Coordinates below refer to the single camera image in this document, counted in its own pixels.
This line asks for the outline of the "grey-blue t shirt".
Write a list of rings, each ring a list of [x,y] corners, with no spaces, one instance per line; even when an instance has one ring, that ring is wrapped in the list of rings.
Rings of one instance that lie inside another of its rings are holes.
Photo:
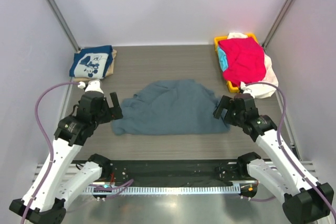
[[[111,123],[116,135],[218,134],[229,131],[213,112],[220,99],[195,80],[150,83],[122,101],[123,118]]]

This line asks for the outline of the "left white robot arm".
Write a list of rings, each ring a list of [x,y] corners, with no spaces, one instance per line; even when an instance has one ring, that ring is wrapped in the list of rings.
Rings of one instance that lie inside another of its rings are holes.
[[[54,140],[46,140],[49,154],[41,171],[28,192],[9,206],[10,211],[21,216],[21,223],[61,223],[86,187],[111,177],[111,160],[93,154],[76,175],[62,183],[69,165],[97,127],[123,117],[117,94],[110,94],[113,106],[109,107],[100,80],[79,82],[77,86],[85,92],[73,112],[59,121]]]

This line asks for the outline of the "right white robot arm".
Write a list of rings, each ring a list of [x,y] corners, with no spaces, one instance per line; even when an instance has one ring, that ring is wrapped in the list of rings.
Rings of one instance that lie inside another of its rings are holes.
[[[240,127],[272,160],[276,169],[255,152],[247,153],[237,158],[236,172],[241,179],[252,177],[261,182],[282,204],[290,223],[310,223],[335,215],[333,188],[320,183],[301,164],[284,142],[280,126],[269,116],[259,114],[250,94],[222,96],[213,116]]]

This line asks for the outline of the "yellow plastic bin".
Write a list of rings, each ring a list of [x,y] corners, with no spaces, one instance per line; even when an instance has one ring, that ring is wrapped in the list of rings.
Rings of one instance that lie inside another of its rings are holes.
[[[254,41],[256,43],[258,43],[258,39],[257,37],[255,36],[254,33],[245,33],[243,34],[245,37],[251,37],[254,39]],[[227,38],[229,37],[229,35],[226,35],[226,36],[217,36],[214,38],[214,47],[215,47],[215,52],[219,58],[219,53],[218,53],[218,50],[217,50],[217,47],[218,47],[218,42],[219,41],[222,41],[222,40],[226,40]],[[234,33],[233,37],[239,37],[241,38],[241,33]],[[226,81],[226,86],[229,90],[230,93],[239,93],[239,86],[236,86],[236,85],[233,85],[230,81]]]

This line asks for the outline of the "folded tan t shirt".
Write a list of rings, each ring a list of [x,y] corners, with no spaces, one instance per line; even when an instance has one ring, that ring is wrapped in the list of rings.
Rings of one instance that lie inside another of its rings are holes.
[[[115,49],[113,49],[112,50],[112,63],[108,67],[107,72],[106,72],[105,76],[103,77],[103,79],[113,74],[113,72],[114,72],[114,62],[115,62],[115,57],[116,56],[117,56],[117,51]],[[86,82],[86,81],[93,80],[93,78],[73,78],[72,80],[74,82],[81,82],[81,81]]]

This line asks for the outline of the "light blue t shirt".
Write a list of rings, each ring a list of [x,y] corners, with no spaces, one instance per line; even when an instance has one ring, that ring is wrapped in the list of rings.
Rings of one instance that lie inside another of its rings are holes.
[[[218,61],[219,61],[220,68],[222,72],[224,72],[228,68],[228,61],[227,61],[226,53],[222,48],[218,46],[217,54],[218,54]]]

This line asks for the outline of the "folded navy cartoon t shirt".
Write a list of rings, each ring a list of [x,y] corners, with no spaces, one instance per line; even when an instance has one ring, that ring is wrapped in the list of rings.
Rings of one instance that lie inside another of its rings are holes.
[[[69,75],[73,78],[103,79],[112,63],[112,50],[111,45],[80,50],[74,54]]]

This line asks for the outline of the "red t shirt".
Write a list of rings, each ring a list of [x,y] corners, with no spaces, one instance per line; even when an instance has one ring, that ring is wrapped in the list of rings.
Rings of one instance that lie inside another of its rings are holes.
[[[241,82],[258,82],[265,77],[264,51],[252,37],[225,39],[218,45],[228,63],[223,71],[225,80],[239,86]]]

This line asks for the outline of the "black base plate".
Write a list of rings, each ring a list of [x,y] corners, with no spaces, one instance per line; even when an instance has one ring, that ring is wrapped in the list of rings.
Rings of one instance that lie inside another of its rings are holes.
[[[132,179],[135,187],[212,187],[255,181],[234,159],[123,160],[110,166],[98,182],[121,185]]]

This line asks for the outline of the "left aluminium frame post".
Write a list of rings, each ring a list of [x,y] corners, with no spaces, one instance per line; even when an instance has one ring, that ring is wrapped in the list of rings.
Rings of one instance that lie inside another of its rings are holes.
[[[55,0],[46,0],[50,9],[52,10],[56,20],[60,24],[62,30],[64,31],[66,37],[68,38],[70,44],[74,48],[75,51],[78,51],[80,49],[80,46],[78,45],[73,33],[71,32],[63,14],[61,13],[61,10],[59,9],[57,3]]]

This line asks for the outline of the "aluminium frame post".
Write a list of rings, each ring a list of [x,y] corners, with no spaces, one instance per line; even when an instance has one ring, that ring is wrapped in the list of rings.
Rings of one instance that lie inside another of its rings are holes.
[[[62,30],[64,31],[66,37],[68,38],[70,44],[74,48],[75,51],[78,51],[80,49],[80,46],[78,45],[73,33],[71,32],[63,14],[61,13],[61,10],[59,9],[57,3],[55,0],[46,0],[50,9],[52,10],[56,20],[60,24]]]
[[[284,4],[282,5],[276,19],[274,20],[264,42],[261,44],[263,49],[266,50],[268,45],[270,44],[271,40],[273,39],[276,31],[280,27],[281,23],[283,22],[284,18],[290,11],[292,5],[294,4],[295,0],[285,0]]]

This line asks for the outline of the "right aluminium frame post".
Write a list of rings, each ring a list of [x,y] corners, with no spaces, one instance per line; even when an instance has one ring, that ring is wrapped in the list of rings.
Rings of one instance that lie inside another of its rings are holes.
[[[283,22],[284,18],[290,11],[292,5],[294,4],[295,0],[285,0],[284,4],[282,5],[276,19],[274,20],[264,42],[261,44],[263,49],[266,50],[268,45],[270,44],[271,40],[273,39],[276,31],[280,27],[281,23]]]

